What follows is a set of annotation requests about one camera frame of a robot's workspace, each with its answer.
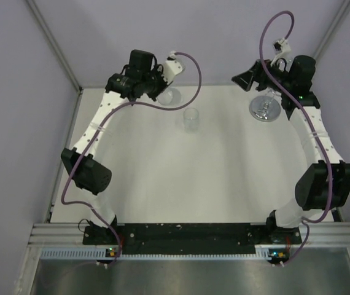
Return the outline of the clear patterned wine glass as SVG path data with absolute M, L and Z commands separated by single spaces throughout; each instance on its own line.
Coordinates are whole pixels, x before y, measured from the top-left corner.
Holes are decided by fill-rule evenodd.
M 200 125 L 200 113 L 196 108 L 186 108 L 184 110 L 183 125 L 186 132 L 197 132 Z

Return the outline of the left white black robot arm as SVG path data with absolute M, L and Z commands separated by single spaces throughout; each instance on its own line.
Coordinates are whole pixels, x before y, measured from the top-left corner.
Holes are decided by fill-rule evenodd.
M 96 236 L 103 243 L 114 242 L 118 235 L 117 228 L 111 225 L 115 219 L 113 210 L 98 207 L 99 195 L 112 180 L 112 172 L 103 162 L 108 128 L 115 124 L 115 117 L 123 108 L 140 105 L 140 97 L 145 95 L 155 101 L 183 71 L 176 52 L 158 62 L 151 52 L 132 50 L 128 63 L 108 78 L 98 108 L 83 134 L 72 147 L 61 152 L 68 174 L 61 203 L 88 208 L 91 221 L 99 226 Z

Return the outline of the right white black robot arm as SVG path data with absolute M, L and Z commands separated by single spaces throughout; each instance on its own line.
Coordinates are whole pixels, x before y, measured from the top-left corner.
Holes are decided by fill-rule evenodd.
M 295 185 L 295 195 L 284 206 L 273 210 L 266 220 L 265 236 L 272 243 L 287 237 L 287 229 L 302 219 L 343 207 L 350 193 L 350 163 L 339 155 L 330 140 L 321 116 L 321 105 L 311 91 L 316 61 L 298 55 L 290 68 L 279 63 L 257 60 L 246 72 L 232 77 L 244 91 L 274 90 L 281 96 L 281 108 L 297 132 L 305 153 L 307 170 Z

